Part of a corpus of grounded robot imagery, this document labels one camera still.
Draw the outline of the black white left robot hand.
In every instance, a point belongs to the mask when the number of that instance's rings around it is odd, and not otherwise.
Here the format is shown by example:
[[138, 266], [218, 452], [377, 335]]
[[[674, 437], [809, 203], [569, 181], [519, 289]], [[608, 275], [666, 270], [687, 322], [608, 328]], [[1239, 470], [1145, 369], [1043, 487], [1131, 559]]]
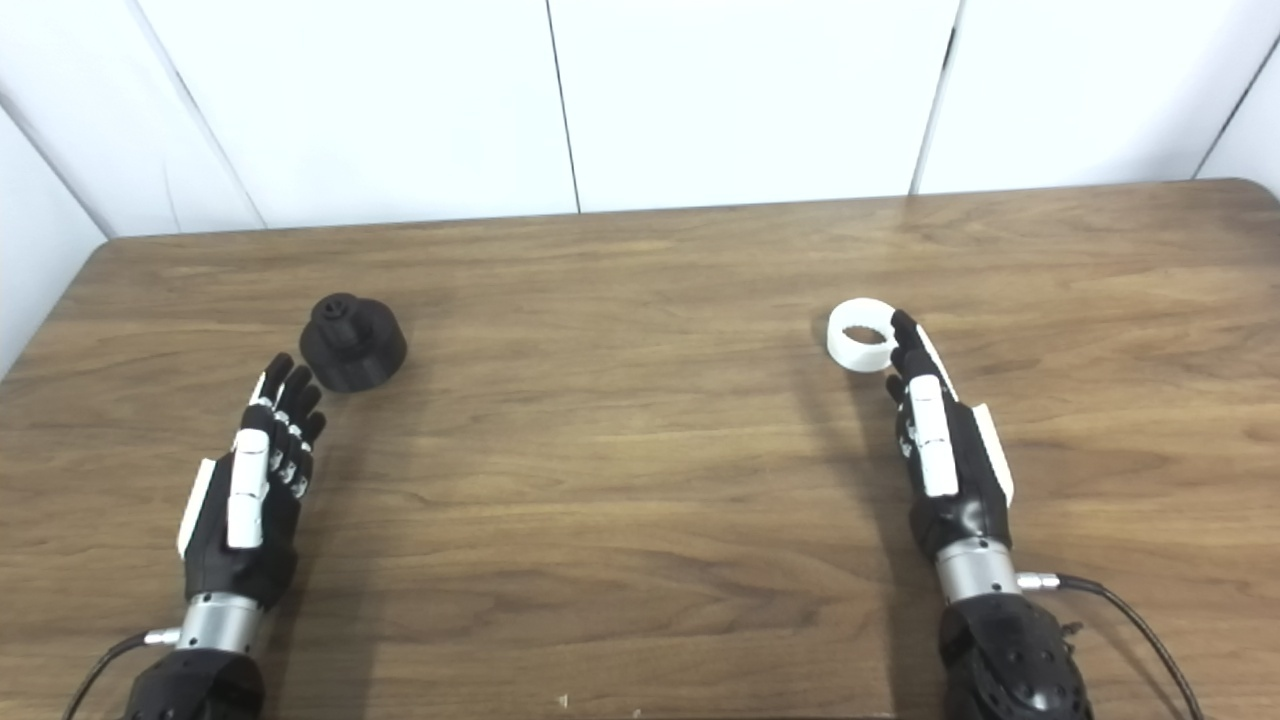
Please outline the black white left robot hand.
[[188, 601], [234, 594], [273, 609], [291, 587], [294, 537], [326, 425], [310, 368], [278, 354], [255, 382], [230, 447], [200, 461], [175, 538]]

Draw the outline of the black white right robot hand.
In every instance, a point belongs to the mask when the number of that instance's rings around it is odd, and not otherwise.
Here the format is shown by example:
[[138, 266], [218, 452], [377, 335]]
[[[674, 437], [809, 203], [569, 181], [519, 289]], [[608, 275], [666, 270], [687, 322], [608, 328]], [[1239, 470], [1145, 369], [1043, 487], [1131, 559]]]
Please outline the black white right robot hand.
[[959, 541], [1011, 547], [1012, 484], [989, 410], [959, 398], [936, 346], [911, 315], [893, 311], [891, 327], [897, 346], [886, 389], [896, 406], [916, 546], [928, 559]]

